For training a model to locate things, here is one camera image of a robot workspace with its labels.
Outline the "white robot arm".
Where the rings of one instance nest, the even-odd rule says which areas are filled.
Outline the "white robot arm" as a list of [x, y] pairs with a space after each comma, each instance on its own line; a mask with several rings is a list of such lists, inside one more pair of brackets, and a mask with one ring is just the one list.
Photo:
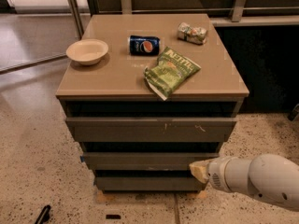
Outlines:
[[299, 210], [299, 166], [279, 155], [263, 154], [252, 160], [225, 156], [195, 161], [190, 170], [199, 182], [209, 182], [214, 189]]

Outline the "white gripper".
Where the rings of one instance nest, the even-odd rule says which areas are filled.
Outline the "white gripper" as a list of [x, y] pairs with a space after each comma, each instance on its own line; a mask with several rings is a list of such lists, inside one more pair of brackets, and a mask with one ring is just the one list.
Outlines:
[[189, 167], [192, 175], [201, 183], [209, 180], [214, 189], [224, 192], [249, 193], [249, 167], [251, 160], [227, 156], [215, 160], [192, 162]]

